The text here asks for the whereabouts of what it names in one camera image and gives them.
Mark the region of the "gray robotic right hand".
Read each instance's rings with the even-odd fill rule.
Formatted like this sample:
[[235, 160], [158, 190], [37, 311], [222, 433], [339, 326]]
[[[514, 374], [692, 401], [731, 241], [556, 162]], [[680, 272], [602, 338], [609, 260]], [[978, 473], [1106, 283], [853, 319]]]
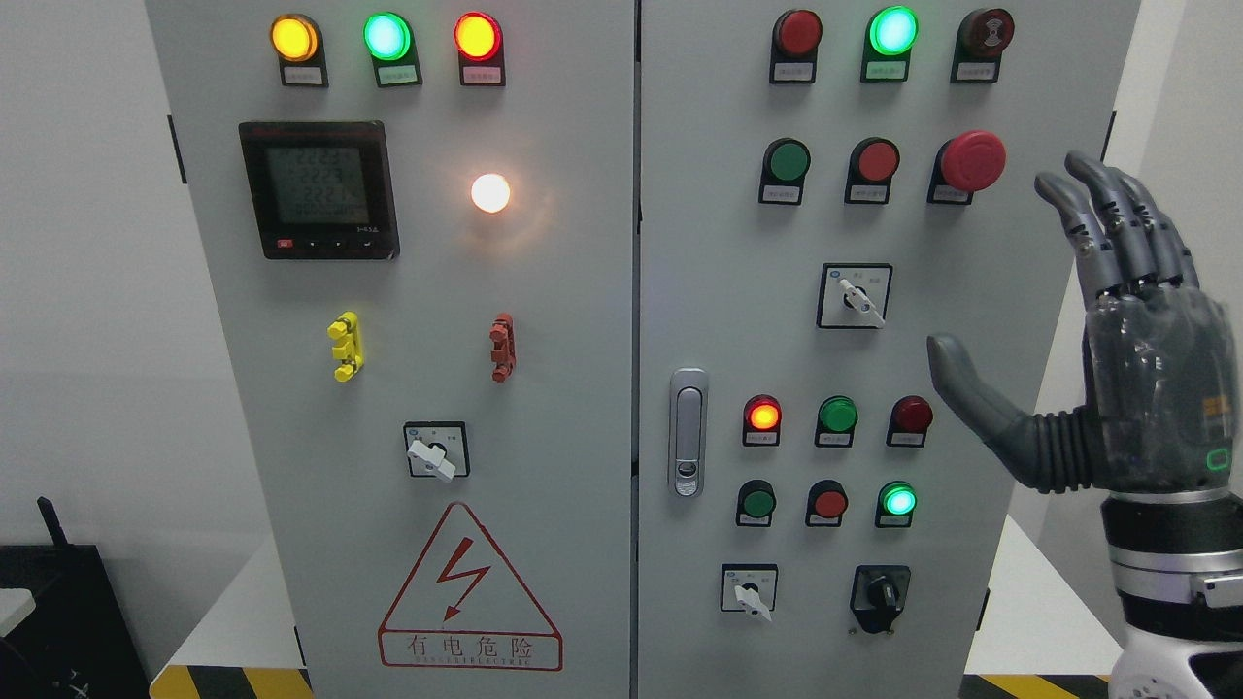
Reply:
[[1193, 254], [1130, 174], [1071, 150], [1066, 178], [1034, 187], [1057, 208], [1085, 305], [1085, 403], [1027, 415], [984, 384], [950, 335], [926, 348], [935, 391], [1017, 483], [1049, 494], [1226, 488], [1241, 420], [1224, 306], [1199, 290]]

